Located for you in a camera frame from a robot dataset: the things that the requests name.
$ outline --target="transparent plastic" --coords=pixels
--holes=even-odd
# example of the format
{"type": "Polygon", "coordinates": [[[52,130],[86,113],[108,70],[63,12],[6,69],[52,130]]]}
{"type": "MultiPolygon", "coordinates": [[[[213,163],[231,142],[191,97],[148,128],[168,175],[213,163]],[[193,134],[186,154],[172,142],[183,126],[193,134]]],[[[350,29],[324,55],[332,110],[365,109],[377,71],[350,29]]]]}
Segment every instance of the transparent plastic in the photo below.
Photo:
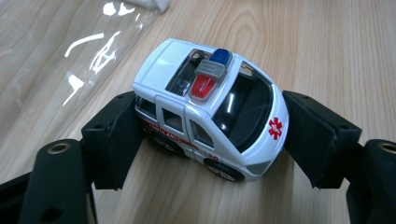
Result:
{"type": "Polygon", "coordinates": [[[0,1],[2,182],[62,135],[160,14],[121,1],[0,1]]]}

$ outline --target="wooden table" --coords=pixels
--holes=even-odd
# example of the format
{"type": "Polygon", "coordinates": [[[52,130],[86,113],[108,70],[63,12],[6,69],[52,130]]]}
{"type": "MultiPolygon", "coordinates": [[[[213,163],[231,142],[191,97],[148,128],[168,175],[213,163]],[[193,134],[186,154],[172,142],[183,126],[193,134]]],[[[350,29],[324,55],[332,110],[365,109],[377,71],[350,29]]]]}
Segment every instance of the wooden table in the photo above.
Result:
{"type": "MultiPolygon", "coordinates": [[[[395,8],[393,0],[172,0],[63,137],[79,139],[80,128],[130,91],[143,61],[173,37],[244,55],[280,89],[309,95],[361,127],[361,144],[395,141],[395,8]]],[[[0,34],[3,46],[8,33],[0,34]]],[[[29,172],[34,161],[34,148],[8,148],[0,158],[1,183],[29,172]]],[[[123,189],[94,194],[100,223],[348,223],[347,185],[312,189],[286,150],[261,180],[234,184],[145,139],[123,189]]]]}

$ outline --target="headlight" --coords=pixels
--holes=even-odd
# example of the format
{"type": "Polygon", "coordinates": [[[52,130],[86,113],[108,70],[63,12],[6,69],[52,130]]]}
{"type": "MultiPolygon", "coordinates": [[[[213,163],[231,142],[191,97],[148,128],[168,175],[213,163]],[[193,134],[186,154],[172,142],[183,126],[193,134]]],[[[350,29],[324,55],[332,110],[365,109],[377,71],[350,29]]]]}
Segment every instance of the headlight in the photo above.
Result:
{"type": "Polygon", "coordinates": [[[260,174],[262,174],[262,172],[264,172],[267,169],[267,167],[270,164],[271,164],[271,161],[266,161],[263,163],[249,165],[249,166],[247,166],[247,169],[254,175],[260,175],[260,174]]]}

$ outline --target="toy ambulance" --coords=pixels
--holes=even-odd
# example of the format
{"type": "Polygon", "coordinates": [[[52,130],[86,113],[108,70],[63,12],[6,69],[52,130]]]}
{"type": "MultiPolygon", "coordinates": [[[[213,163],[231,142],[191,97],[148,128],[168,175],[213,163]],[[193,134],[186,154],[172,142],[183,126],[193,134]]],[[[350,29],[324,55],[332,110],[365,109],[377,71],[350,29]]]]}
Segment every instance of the toy ambulance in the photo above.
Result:
{"type": "Polygon", "coordinates": [[[281,91],[227,49],[168,39],[148,56],[133,89],[145,132],[230,181],[260,178],[285,143],[281,91]]]}

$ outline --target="toy wheel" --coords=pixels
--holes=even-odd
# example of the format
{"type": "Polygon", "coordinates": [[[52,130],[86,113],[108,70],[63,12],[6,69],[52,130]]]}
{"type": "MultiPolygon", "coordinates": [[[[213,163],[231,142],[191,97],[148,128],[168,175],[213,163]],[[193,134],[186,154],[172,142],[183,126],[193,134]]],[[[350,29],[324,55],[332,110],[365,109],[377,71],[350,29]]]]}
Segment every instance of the toy wheel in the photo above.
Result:
{"type": "Polygon", "coordinates": [[[230,166],[220,163],[218,161],[205,159],[204,165],[215,175],[218,175],[226,180],[232,182],[240,182],[245,179],[245,177],[234,168],[231,168],[230,166]]]}
{"type": "Polygon", "coordinates": [[[162,135],[159,135],[157,133],[154,133],[151,137],[166,152],[172,152],[172,153],[177,154],[178,156],[184,156],[183,149],[181,149],[181,147],[178,146],[176,143],[174,143],[171,140],[167,139],[165,136],[162,136],[162,135]]]}

